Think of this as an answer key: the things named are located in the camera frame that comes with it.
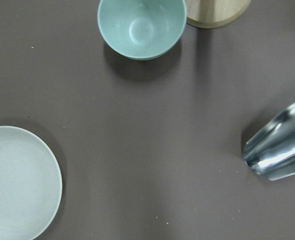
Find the wooden cup tree stand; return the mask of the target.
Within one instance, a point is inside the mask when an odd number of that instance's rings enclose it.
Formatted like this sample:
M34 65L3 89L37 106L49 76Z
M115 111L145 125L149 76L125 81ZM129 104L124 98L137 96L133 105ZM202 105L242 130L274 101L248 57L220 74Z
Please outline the wooden cup tree stand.
M238 19L250 0L186 0L187 23L203 29L226 26Z

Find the cream round plate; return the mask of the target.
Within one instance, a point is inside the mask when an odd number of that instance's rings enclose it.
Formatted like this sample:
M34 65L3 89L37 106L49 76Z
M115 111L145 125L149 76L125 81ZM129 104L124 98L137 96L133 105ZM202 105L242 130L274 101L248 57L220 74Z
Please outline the cream round plate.
M58 161L32 132L0 126L0 240L34 240L59 209L63 180Z

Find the mint green bowl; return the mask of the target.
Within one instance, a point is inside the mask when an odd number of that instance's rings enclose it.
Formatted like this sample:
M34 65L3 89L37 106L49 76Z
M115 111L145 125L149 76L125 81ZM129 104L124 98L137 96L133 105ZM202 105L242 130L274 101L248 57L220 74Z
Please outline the mint green bowl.
M187 23L183 0L102 0L97 23L106 44L132 60L156 59L181 38Z

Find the steel scoop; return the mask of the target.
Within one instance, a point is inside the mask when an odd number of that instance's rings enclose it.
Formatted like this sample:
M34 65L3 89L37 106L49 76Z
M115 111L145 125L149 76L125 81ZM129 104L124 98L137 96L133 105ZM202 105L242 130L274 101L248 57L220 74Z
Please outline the steel scoop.
M253 172L270 181L295 175L295 103L251 137L242 156Z

